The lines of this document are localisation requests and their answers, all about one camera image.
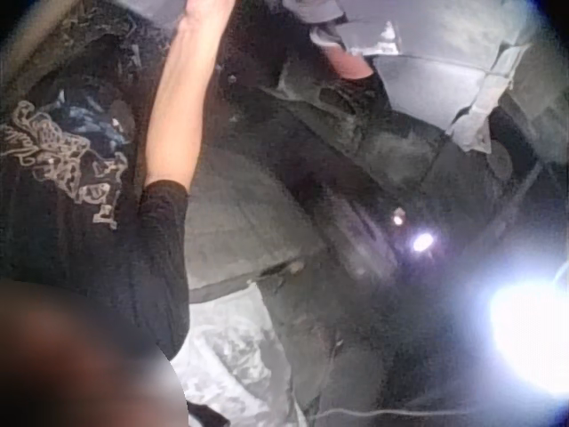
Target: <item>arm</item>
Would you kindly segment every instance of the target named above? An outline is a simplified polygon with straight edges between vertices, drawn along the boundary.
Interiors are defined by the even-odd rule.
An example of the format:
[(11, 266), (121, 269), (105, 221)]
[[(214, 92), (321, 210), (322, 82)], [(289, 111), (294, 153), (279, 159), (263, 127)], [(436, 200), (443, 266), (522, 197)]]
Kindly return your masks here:
[(152, 109), (146, 187), (168, 180), (189, 190), (202, 142), (205, 93), (234, 3), (188, 0)]

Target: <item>cable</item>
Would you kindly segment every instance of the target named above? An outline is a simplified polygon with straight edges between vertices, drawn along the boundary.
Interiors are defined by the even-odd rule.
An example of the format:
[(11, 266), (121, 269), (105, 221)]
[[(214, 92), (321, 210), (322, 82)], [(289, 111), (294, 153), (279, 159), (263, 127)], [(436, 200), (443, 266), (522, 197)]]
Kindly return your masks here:
[(352, 411), (350, 409), (344, 409), (342, 407), (336, 407), (333, 409), (328, 409), (321, 414), (311, 416), (310, 420), (317, 420), (319, 418), (324, 418), (329, 415), (344, 414), (355, 416), (358, 418), (369, 418), (372, 416), (379, 415), (400, 415), (400, 416), (412, 416), (412, 417), (428, 417), (428, 416), (452, 416), (452, 415), (468, 415), (472, 414), (471, 409), (454, 409), (445, 411), (407, 411), (404, 409), (377, 409), (375, 411), (362, 412), (362, 411)]

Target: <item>black sleeve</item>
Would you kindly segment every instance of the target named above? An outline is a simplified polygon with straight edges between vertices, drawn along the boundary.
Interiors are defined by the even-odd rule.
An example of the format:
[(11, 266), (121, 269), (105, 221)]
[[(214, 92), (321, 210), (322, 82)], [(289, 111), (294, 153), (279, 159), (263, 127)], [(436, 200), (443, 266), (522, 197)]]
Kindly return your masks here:
[(139, 238), (147, 265), (162, 301), (148, 302), (160, 317), (149, 319), (162, 333), (157, 339), (168, 359), (176, 355), (189, 330), (189, 300), (184, 233), (188, 192), (174, 181), (157, 181), (145, 188), (139, 207)]

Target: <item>black t-shirt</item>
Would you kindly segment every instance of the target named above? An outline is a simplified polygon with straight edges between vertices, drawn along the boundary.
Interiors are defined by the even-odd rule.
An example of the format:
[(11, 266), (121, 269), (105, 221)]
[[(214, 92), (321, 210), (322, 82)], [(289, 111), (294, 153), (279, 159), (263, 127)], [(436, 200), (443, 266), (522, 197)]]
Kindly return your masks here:
[(187, 191), (159, 181), (137, 201), (125, 179), (134, 162), (121, 135), (96, 129), (112, 142), (110, 154), (101, 154), (80, 132), (98, 124), (96, 117), (83, 117), (82, 128), (70, 132), (51, 111), (23, 101), (0, 125), (0, 277), (100, 302), (172, 359), (189, 328)]

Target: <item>hand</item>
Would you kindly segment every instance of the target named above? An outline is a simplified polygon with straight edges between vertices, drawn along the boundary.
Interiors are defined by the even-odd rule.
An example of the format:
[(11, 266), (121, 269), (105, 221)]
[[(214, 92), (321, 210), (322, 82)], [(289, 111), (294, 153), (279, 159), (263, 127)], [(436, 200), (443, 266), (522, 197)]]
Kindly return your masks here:
[(228, 25), (236, 0), (188, 0), (183, 26), (203, 29), (219, 37)]

